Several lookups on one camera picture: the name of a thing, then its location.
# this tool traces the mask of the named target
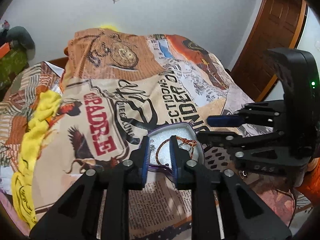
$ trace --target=white wall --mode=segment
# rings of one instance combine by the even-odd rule
[[[320,21],[310,8],[297,49],[308,51],[313,55],[317,63],[318,72],[320,73]],[[265,101],[283,99],[283,93],[282,84],[278,81]]]
[[[240,41],[240,44],[239,44],[239,46],[238,46],[238,48],[237,48],[237,50],[236,50],[236,52],[235,52],[235,54],[234,54],[231,62],[230,62],[230,64],[229,64],[228,66],[225,66],[225,67],[226,67],[227,69],[229,69],[230,71],[231,71],[231,70],[233,69],[233,67],[235,66],[235,64],[236,64],[236,62],[237,62],[237,60],[238,60],[238,58],[239,58],[239,56],[240,56],[240,54],[241,54],[241,52],[242,52],[242,49],[243,49],[245,43],[247,42],[247,39],[248,39],[248,37],[249,37],[249,35],[250,35],[250,32],[251,32],[251,30],[252,30],[252,27],[253,27],[253,25],[254,25],[254,22],[256,21],[256,18],[257,18],[259,9],[260,9],[261,2],[262,2],[262,0],[256,0],[255,6],[254,6],[254,8],[253,8],[252,15],[251,15],[251,17],[250,17],[250,19],[249,19],[249,23],[248,23],[248,25],[247,25],[247,28],[246,28],[246,30],[244,31],[244,34],[243,34],[242,39],[241,39],[241,41]]]
[[[31,64],[63,57],[74,32],[101,24],[137,35],[179,34],[225,66],[238,50],[257,0],[13,0],[2,20],[21,25],[36,44]]]

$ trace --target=bed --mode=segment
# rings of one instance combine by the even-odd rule
[[[34,223],[83,172],[98,163],[111,169],[139,147],[144,135],[164,125],[188,122],[195,132],[227,130],[243,136],[271,132],[271,128],[247,124],[219,129],[206,124],[208,115],[232,114],[252,100],[214,54],[185,37],[88,29],[75,33],[65,53],[68,62],[62,77],[42,62],[18,75],[0,104],[0,125],[6,122],[9,131],[0,133],[7,147],[3,154],[10,158],[6,169],[12,170],[5,174],[8,183],[10,174],[17,171],[22,136],[39,93],[57,83],[62,91],[33,172]],[[284,179],[243,174],[235,170],[223,148],[202,147],[207,168],[239,172],[282,221],[290,224],[296,203]],[[14,194],[8,185],[2,192],[3,196]],[[146,188],[130,192],[129,198],[131,239],[191,238],[191,194],[176,191],[164,174],[150,172]],[[5,199],[2,204],[12,211]],[[147,208],[150,203],[154,209]],[[14,212],[11,219],[28,235],[33,226],[30,219],[18,219]]]

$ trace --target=door panel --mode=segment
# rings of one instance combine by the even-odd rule
[[[301,5],[302,0],[265,0],[254,33],[231,72],[236,84],[253,100],[258,98],[274,75],[265,62],[263,51],[289,47]]]

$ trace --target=door frame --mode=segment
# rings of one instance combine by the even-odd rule
[[[262,0],[261,1],[261,5],[260,5],[260,8],[259,8],[259,12],[257,14],[257,17],[256,17],[256,20],[253,24],[253,27],[252,27],[252,30],[248,36],[248,39],[238,57],[238,60],[236,61],[234,67],[232,68],[231,70],[231,77],[233,77],[233,75],[236,74],[236,71],[237,71],[237,68],[239,67],[240,65],[240,61],[241,59],[243,58],[244,54],[246,53],[248,47],[249,47],[249,43],[254,35],[254,32],[256,31],[256,28],[258,26],[258,23],[260,21],[260,18],[261,18],[261,15],[262,15],[262,12],[263,12],[263,9],[264,9],[264,6],[266,4],[266,1],[267,0]],[[300,10],[300,15],[299,15],[299,19],[298,19],[298,24],[297,24],[297,28],[294,32],[294,35],[293,35],[293,38],[291,40],[291,43],[289,45],[289,48],[290,49],[293,49],[294,46],[296,45],[296,42],[298,40],[298,37],[299,37],[299,34],[300,34],[300,31],[301,31],[301,27],[303,25],[303,19],[304,19],[304,14],[305,14],[305,11],[306,11],[306,1],[305,0],[302,0],[302,5],[301,5],[301,10]],[[269,83],[266,85],[266,87],[263,89],[263,91],[260,93],[260,95],[257,97],[256,99],[256,102],[260,102],[262,101],[267,95],[268,93],[270,92],[270,90],[272,89],[272,87],[275,85],[275,83],[278,81],[278,78],[276,75],[273,75],[273,77],[270,79]]]

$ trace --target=orange object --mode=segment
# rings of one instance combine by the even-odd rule
[[[0,58],[4,57],[10,51],[9,43],[5,43],[0,47]]]
[[[313,171],[304,176],[303,183],[297,190],[305,195],[313,206],[320,204],[320,161]]]

